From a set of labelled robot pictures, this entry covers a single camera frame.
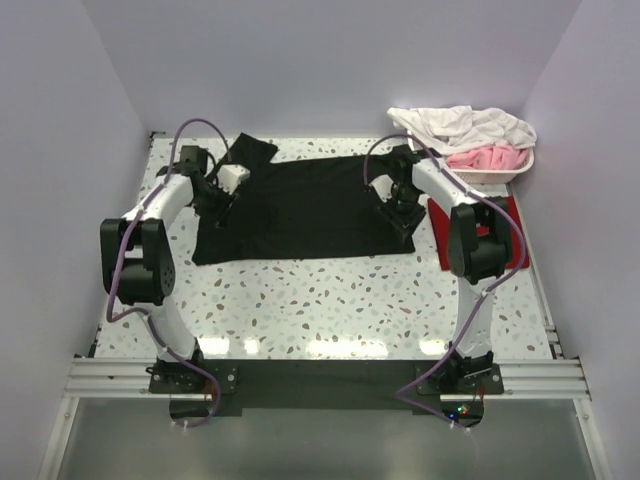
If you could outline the black t shirt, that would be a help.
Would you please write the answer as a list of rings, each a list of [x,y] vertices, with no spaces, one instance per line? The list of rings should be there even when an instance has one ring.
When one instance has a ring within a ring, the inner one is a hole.
[[[277,146],[241,134],[229,160],[249,171],[225,215],[201,214],[193,262],[301,260],[410,254],[378,212],[363,176],[388,174],[385,155],[276,163]]]

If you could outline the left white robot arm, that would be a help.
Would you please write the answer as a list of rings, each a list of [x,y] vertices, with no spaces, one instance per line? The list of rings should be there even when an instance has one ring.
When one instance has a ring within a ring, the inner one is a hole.
[[[187,145],[177,162],[156,173],[135,207],[100,225],[106,321],[138,316],[154,341],[158,364],[162,369],[175,364],[171,378],[185,392],[205,385],[207,368],[173,299],[177,273],[168,229],[186,208],[225,217],[249,176],[247,168],[227,159],[216,163],[206,149]]]

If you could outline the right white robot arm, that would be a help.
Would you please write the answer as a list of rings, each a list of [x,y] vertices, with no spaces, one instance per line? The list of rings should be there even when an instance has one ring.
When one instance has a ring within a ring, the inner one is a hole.
[[[421,159],[402,147],[384,164],[390,179],[375,179],[369,185],[381,199],[379,212],[402,240],[425,215],[419,203],[423,194],[449,219],[446,256],[458,281],[458,314],[454,339],[436,373],[445,375],[452,390],[469,392],[493,364],[494,295],[513,258],[511,231],[517,225],[508,215],[505,198],[480,193],[438,159]]]

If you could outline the white perforated laundry basket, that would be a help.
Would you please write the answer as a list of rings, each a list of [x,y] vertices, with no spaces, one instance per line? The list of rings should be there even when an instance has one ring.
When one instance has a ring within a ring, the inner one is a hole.
[[[461,180],[468,184],[507,184],[514,180],[518,175],[523,174],[533,167],[535,156],[534,150],[529,148],[529,158],[524,166],[517,170],[456,170],[448,168],[456,174]],[[438,150],[433,150],[432,154],[441,164],[446,164],[446,158]]]

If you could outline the white crumpled t shirt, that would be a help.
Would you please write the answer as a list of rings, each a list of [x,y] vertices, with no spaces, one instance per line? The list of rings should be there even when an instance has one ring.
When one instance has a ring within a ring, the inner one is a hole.
[[[445,156],[490,146],[529,149],[537,142],[530,124],[499,108],[391,107],[387,115],[396,128],[406,130]]]

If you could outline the pink crumpled t shirt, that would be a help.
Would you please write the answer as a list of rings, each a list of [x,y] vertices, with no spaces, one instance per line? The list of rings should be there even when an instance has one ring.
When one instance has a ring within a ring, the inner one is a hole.
[[[456,170],[517,170],[525,165],[529,153],[529,149],[512,146],[487,146],[450,155],[446,164]]]

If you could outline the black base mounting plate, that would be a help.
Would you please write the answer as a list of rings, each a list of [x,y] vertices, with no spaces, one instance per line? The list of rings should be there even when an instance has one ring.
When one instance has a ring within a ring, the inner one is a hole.
[[[174,420],[214,414],[239,417],[248,409],[409,410],[438,412],[476,426],[484,400],[505,388],[500,368],[471,375],[428,360],[207,360],[192,368],[156,361],[147,367],[149,391],[170,396]]]

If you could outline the aluminium extrusion rail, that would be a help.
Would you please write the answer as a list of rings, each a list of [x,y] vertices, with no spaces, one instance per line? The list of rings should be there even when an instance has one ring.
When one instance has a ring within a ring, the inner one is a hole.
[[[148,397],[152,359],[77,358],[63,390],[65,397]],[[589,400],[591,392],[578,360],[501,360],[504,400]]]

